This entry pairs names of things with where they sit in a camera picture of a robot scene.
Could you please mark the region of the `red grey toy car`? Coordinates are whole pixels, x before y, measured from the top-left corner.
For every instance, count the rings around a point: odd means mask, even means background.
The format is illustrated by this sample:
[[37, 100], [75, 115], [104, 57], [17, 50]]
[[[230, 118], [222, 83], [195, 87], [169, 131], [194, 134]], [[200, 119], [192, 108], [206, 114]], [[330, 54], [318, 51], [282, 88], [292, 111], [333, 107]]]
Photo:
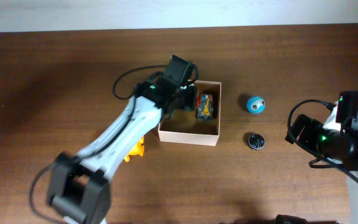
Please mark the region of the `red grey toy car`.
[[197, 118], [200, 121], [213, 119], [213, 95], [202, 93], [198, 96], [197, 102]]

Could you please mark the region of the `blue ball with eyes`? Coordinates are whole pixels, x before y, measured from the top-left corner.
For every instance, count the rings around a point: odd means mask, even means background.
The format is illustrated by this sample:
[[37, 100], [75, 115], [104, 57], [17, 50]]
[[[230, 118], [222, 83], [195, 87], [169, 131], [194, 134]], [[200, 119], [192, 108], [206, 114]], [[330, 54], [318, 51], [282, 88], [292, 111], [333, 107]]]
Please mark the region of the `blue ball with eyes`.
[[247, 110], [252, 114], [259, 114], [265, 109], [265, 100], [261, 96], [252, 96], [247, 101]]

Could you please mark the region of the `orange toy figure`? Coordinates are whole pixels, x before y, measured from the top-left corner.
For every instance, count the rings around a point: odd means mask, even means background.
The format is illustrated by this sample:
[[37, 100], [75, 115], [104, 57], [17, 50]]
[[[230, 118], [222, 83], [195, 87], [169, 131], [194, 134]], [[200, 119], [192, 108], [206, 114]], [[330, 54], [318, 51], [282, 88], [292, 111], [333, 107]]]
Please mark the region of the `orange toy figure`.
[[131, 156], [143, 156], [144, 155], [144, 137], [142, 136], [139, 141], [132, 147], [124, 158], [125, 162], [129, 162]]

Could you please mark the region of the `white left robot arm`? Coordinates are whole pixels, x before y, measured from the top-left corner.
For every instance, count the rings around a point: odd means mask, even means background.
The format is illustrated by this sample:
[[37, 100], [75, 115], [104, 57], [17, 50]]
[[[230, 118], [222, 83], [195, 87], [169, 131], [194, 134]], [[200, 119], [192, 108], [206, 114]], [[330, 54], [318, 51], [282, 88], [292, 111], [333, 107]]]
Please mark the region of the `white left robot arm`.
[[61, 153], [52, 171], [47, 204], [64, 223], [105, 223], [111, 206], [110, 181], [141, 137], [175, 110], [195, 107], [193, 81], [160, 77], [135, 86], [120, 116], [74, 156]]

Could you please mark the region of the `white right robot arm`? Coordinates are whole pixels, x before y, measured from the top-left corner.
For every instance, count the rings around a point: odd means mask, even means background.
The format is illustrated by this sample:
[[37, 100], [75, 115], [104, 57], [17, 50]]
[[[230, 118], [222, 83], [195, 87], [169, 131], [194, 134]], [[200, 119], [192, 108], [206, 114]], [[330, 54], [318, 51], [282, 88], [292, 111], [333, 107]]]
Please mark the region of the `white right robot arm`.
[[358, 91], [342, 91], [334, 103], [320, 101], [331, 113], [325, 122], [305, 114], [287, 119], [286, 141], [314, 156], [313, 169], [336, 169], [347, 177], [350, 222], [358, 223]]

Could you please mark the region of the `pink cardboard box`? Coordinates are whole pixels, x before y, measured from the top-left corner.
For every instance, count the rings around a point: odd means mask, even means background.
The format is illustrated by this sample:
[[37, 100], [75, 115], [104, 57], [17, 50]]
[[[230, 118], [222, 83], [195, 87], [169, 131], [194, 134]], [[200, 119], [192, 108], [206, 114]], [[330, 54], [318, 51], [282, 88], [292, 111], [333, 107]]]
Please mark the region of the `pink cardboard box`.
[[[170, 119], [158, 125], [158, 135], [162, 142], [217, 145], [221, 130], [222, 83], [197, 81], [195, 109], [193, 111], [176, 110]], [[198, 119], [201, 106], [209, 106], [211, 115], [207, 120]]]

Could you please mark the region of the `black round cap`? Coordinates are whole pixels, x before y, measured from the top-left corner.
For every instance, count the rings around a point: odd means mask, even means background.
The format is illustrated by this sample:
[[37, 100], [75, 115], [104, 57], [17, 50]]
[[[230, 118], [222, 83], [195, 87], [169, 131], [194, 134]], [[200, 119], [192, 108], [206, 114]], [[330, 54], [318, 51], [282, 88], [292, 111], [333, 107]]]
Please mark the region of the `black round cap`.
[[259, 134], [251, 134], [248, 138], [248, 145], [253, 150], [260, 150], [265, 146], [265, 139]]

